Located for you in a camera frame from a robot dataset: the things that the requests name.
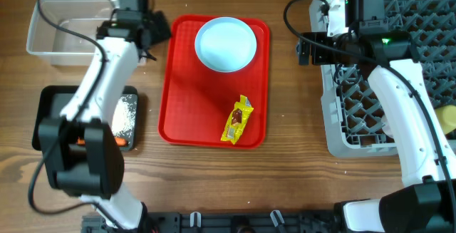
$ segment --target gray basket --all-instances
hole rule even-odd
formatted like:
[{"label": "gray basket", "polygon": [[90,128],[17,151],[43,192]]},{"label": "gray basket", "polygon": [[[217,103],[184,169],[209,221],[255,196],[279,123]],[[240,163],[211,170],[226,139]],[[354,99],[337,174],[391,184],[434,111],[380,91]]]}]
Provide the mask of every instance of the gray basket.
[{"label": "gray basket", "polygon": [[[325,31],[320,1],[309,9],[312,31]],[[410,32],[418,45],[425,85],[434,108],[456,105],[456,0],[385,0],[390,30]],[[336,157],[395,155],[394,140],[381,128],[383,110],[368,82],[336,86],[334,66],[322,66],[321,105],[328,149]],[[354,80],[357,71],[343,68],[340,82]],[[456,149],[456,133],[447,135]]]}]

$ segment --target wood grain tabletop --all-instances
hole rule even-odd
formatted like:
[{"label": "wood grain tabletop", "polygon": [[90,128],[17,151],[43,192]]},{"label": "wood grain tabletop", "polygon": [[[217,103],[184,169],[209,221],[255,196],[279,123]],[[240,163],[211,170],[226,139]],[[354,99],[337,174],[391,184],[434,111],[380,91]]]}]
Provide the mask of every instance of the wood grain tabletop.
[{"label": "wood grain tabletop", "polygon": [[[151,212],[211,213],[328,209],[334,202],[379,198],[402,187],[398,157],[338,159],[326,146],[317,66],[298,66],[297,38],[282,13],[290,0],[155,0],[169,22],[183,14],[261,19],[271,30],[269,104],[264,143],[255,150],[175,146],[157,132],[168,43],[151,49],[157,62],[138,67],[129,85],[140,92],[138,145],[125,153],[124,182]],[[77,85],[86,67],[55,67],[26,52],[35,0],[0,0],[0,232],[79,232],[89,207],[43,217],[26,201],[41,153],[31,137],[41,90]],[[310,31],[309,2],[290,22]],[[41,207],[73,204],[52,190],[45,173],[36,188]]]}]

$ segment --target yellow snack package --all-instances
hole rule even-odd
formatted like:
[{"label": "yellow snack package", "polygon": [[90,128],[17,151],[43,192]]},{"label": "yellow snack package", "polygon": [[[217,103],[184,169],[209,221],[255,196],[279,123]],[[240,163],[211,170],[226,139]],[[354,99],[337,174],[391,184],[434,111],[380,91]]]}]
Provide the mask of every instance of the yellow snack package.
[{"label": "yellow snack package", "polygon": [[241,95],[241,100],[234,104],[234,109],[229,114],[221,141],[231,141],[231,143],[236,144],[244,132],[247,120],[253,110],[254,108],[250,104],[249,99]]}]

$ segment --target clear plastic bin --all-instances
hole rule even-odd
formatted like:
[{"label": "clear plastic bin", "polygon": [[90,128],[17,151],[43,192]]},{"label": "clear plastic bin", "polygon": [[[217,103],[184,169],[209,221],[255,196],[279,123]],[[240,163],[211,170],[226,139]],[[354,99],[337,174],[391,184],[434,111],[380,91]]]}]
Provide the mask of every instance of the clear plastic bin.
[{"label": "clear plastic bin", "polygon": [[[41,0],[41,8],[52,22],[90,38],[95,38],[97,27],[113,10],[108,0]],[[84,66],[92,61],[95,49],[90,42],[48,25],[35,6],[28,29],[28,53],[51,65]]]}]

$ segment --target yellow object in basket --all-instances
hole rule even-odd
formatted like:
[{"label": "yellow object in basket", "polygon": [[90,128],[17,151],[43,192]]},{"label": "yellow object in basket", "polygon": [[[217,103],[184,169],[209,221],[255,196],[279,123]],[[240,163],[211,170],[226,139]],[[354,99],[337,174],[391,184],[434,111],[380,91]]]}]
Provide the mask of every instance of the yellow object in basket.
[{"label": "yellow object in basket", "polygon": [[231,141],[231,143],[236,144],[244,132],[247,120],[253,110],[254,108],[250,104],[249,99],[241,95],[241,100],[234,104],[234,109],[229,114],[221,141]]}]

